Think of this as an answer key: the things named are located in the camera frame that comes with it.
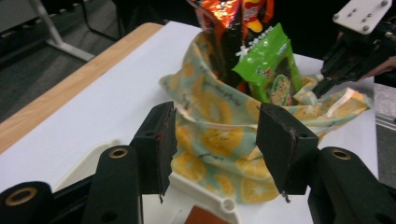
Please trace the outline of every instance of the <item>metal stand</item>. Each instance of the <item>metal stand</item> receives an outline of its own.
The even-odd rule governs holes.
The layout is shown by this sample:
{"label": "metal stand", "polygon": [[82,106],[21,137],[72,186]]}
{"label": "metal stand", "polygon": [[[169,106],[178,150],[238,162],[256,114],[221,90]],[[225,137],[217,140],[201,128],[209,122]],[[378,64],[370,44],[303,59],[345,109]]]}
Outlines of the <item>metal stand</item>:
{"label": "metal stand", "polygon": [[82,49],[78,49],[76,47],[64,43],[61,36],[59,35],[58,30],[54,26],[52,20],[50,19],[49,14],[47,13],[47,10],[44,8],[41,1],[40,0],[29,0],[29,1],[30,4],[32,5],[32,8],[35,10],[35,13],[40,17],[40,19],[44,23],[46,23],[47,28],[49,29],[50,39],[47,40],[47,43],[49,45],[63,52],[71,54],[85,62],[89,62],[94,57],[94,55],[86,51],[83,51]]}

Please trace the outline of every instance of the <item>lemon print fabric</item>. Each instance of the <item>lemon print fabric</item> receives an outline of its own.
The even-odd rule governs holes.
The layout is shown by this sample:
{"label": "lemon print fabric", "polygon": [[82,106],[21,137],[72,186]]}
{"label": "lemon print fabric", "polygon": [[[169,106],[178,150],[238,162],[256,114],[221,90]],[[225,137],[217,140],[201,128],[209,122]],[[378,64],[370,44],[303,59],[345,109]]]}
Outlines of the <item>lemon print fabric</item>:
{"label": "lemon print fabric", "polygon": [[[255,143],[261,103],[217,79],[210,64],[212,53],[199,34],[180,71],[160,80],[177,108],[177,154],[172,169],[238,203],[273,200],[278,192]],[[303,78],[304,86],[293,95],[298,104],[285,106],[319,137],[370,107],[369,99],[353,90],[317,99],[312,89],[322,78]],[[275,100],[285,101],[285,85],[289,83],[279,78],[274,86]]]}

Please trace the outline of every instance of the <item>gray floor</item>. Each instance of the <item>gray floor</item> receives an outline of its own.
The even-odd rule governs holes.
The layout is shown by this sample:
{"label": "gray floor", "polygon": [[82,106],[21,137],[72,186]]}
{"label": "gray floor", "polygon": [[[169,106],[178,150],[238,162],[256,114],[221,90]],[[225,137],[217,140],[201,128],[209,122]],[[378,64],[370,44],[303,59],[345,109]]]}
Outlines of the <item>gray floor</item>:
{"label": "gray floor", "polygon": [[[115,8],[111,1],[87,3],[91,25],[117,36]],[[92,54],[99,54],[114,42],[91,33],[85,26],[81,8],[52,17],[64,41]],[[0,121],[29,104],[36,97],[62,81],[85,63],[44,44],[45,26],[24,28],[17,34],[4,36],[0,53],[19,43],[7,57],[0,58]],[[375,111],[396,118],[396,90],[375,84]],[[396,132],[377,126],[379,179],[396,188]]]}

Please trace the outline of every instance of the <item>white table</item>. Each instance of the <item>white table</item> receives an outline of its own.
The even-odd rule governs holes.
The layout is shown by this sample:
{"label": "white table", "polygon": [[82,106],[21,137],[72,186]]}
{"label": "white table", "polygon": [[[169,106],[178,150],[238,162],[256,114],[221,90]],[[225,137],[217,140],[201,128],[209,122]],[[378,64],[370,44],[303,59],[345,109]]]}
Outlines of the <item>white table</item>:
{"label": "white table", "polygon": [[[170,100],[158,80],[181,67],[186,48],[199,32],[196,27],[168,23],[26,134],[0,155],[0,191],[26,181],[44,181],[54,188],[91,148],[129,144],[150,109]],[[321,67],[321,61],[302,56],[296,61],[302,74]],[[348,86],[374,98],[372,78]],[[374,110],[328,134],[319,148],[326,146],[355,152],[377,176]],[[237,209],[244,223],[312,223],[306,196],[290,198],[290,204],[278,197],[269,203],[238,204]]]}

